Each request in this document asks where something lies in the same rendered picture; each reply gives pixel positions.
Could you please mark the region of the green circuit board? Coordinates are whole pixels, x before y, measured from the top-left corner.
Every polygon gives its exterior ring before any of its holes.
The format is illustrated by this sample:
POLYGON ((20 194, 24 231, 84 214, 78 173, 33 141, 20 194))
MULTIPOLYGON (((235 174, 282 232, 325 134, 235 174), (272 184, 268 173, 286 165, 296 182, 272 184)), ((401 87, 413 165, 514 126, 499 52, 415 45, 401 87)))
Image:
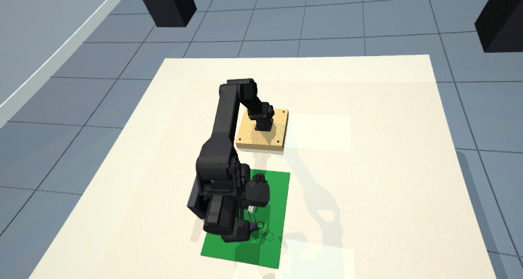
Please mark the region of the green circuit board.
POLYGON ((248 206, 251 222, 264 223, 247 242, 225 243, 221 236, 206 233, 201 255, 278 269, 287 205, 290 172, 251 169, 250 179, 264 174, 270 186, 266 207, 248 206))

